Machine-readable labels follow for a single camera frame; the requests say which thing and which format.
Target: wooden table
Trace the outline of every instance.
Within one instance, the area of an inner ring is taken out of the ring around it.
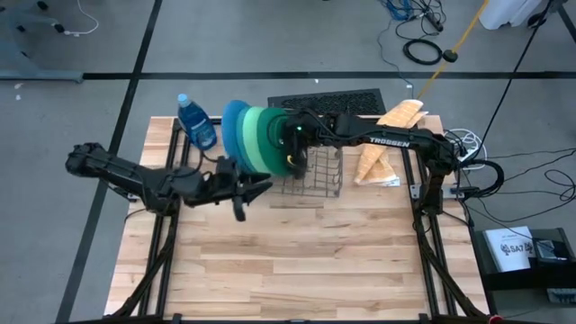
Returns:
[[[168,117],[151,119],[142,165],[164,166],[172,122]],[[438,116],[425,117],[419,127],[442,131]],[[176,164],[183,142],[178,141]],[[229,202],[183,207],[166,316],[179,312],[185,319],[213,320],[415,320],[419,313],[429,313],[401,153],[389,148],[402,186],[378,188],[352,181],[361,151],[344,148],[339,198],[267,193],[245,207],[243,223],[236,222]],[[222,153],[217,146],[209,156]],[[191,152],[189,164],[197,160],[197,151]],[[415,164],[413,154],[411,161]],[[133,203],[130,211],[140,208],[141,203]],[[445,210],[464,216],[453,201],[445,201]],[[106,313],[119,308],[144,275],[154,220],[145,211],[127,220]],[[477,308],[488,312],[468,229],[446,216],[438,221],[451,276]],[[159,275],[150,311],[155,308]],[[434,276],[440,310],[446,313],[442,285]]]

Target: green stacking rings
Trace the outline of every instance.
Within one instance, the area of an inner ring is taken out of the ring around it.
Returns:
[[[244,144],[247,158],[252,167],[254,167],[257,172],[269,174],[272,172],[266,166],[260,152],[260,147],[258,146],[258,120],[264,110],[262,107],[252,107],[246,111],[246,116],[244,116],[244,122],[241,128],[243,136],[242,143]]]
[[[270,173],[277,176],[290,174],[281,144],[282,125],[286,118],[284,109],[266,108],[260,113],[256,129],[260,155]]]
[[[256,171],[250,160],[248,159],[248,153],[246,152],[246,148],[244,147],[244,119],[246,117],[246,113],[252,107],[243,108],[240,113],[238,114],[238,119],[236,121],[236,141],[238,143],[238,154],[242,159],[243,164],[247,167],[247,171]]]

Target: wire basket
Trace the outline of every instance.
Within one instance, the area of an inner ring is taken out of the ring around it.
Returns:
[[[303,179],[274,177],[272,182],[271,193],[339,197],[342,188],[342,149],[308,148],[308,166]]]

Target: ice cream cone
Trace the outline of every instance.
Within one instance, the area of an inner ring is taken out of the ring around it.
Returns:
[[[413,118],[417,115],[418,111],[422,107],[423,103],[419,100],[404,100],[399,103],[396,107],[386,113],[377,122],[378,125],[388,125],[394,127],[405,127],[409,122],[413,121]],[[376,164],[376,161],[380,158],[383,152],[386,150],[384,146],[378,146],[373,144],[364,145],[364,151],[360,156],[358,166],[356,168],[355,182],[360,184],[362,180],[368,175],[371,169]],[[380,178],[380,176],[386,176],[390,172],[394,175],[392,167],[388,162],[378,163],[376,169],[371,174],[374,179]]]

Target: blue bottle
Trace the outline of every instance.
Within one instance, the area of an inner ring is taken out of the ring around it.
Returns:
[[[208,150],[216,145],[216,131],[206,112],[188,99],[186,94],[178,95],[178,105],[178,120],[192,144],[201,150]]]

